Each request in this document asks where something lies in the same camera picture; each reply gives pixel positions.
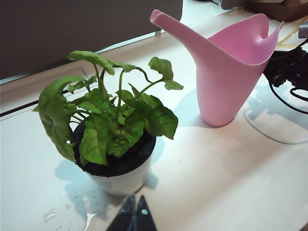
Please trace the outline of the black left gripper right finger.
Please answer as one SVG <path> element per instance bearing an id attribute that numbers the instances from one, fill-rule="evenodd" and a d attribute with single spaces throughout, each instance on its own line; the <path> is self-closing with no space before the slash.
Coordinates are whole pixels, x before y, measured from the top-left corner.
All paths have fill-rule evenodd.
<path id="1" fill-rule="evenodd" d="M 137 231 L 157 231 L 154 219 L 144 195 L 140 197 L 137 205 L 136 226 Z"/>

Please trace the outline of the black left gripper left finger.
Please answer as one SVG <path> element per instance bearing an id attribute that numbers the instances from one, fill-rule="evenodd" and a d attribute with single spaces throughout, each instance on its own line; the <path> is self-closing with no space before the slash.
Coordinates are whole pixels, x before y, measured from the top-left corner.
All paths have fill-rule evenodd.
<path id="1" fill-rule="evenodd" d="M 117 215 L 106 229 L 107 231 L 135 231 L 135 204 L 136 198 L 134 193 L 127 195 Z"/>

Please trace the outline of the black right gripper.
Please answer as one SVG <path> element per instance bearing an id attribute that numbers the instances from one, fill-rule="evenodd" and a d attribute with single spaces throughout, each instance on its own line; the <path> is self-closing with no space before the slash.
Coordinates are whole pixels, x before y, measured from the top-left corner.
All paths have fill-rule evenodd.
<path id="1" fill-rule="evenodd" d="M 295 87 L 307 88 L 308 53 L 300 46 L 290 51 L 275 51 L 263 74 L 275 87 L 288 80 Z"/>

